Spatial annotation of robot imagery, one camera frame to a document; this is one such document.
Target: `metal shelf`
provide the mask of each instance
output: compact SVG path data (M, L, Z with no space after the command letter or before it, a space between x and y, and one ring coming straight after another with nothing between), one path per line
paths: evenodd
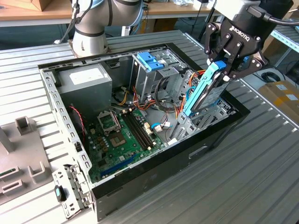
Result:
M277 26L271 36L299 53L299 33L294 27Z

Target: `metal table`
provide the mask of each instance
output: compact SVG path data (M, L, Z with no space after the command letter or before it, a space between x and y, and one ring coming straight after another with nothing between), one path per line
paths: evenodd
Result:
M180 31L108 39L112 51L174 42L206 68L201 46ZM51 113L37 64L73 58L67 44L0 51L0 124L34 118L54 170L71 163ZM104 224L290 223L299 219L299 133L244 81L228 90L251 110L221 145L107 217ZM65 223L44 185L0 206L1 223ZM95 223L86 210L69 223Z

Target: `cardboard box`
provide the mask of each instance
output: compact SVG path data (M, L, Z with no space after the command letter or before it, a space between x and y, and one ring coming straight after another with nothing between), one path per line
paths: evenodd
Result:
M299 90L288 81L267 83L258 90L282 113L299 124Z
M0 0L0 4L43 11L52 0Z

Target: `robotiq logo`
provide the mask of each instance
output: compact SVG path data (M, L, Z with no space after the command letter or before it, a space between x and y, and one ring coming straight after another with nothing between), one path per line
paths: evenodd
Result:
M243 37L247 42L249 42L250 38L244 34L242 31L238 30L236 27L232 26L230 29L230 31L235 31L238 35L240 35L241 37Z

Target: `expansion slot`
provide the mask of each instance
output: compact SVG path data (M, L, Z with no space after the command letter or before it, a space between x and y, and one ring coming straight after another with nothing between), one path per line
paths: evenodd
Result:
M140 127L139 123L135 119L134 115L131 113L126 113L122 115L123 120L130 128L130 131L133 133L139 144L143 149L148 149L153 147L154 144L151 139L148 137L146 132Z
M109 169L104 170L103 172L101 172L101 176L108 175L108 174L110 174L110 173L112 173L112 172L114 172L114 171L122 168L123 166L130 164L133 161L133 159L135 158L135 156L137 156L137 155L135 154L131 158L128 158L125 161L122 161L122 162L116 164L115 166L110 167Z

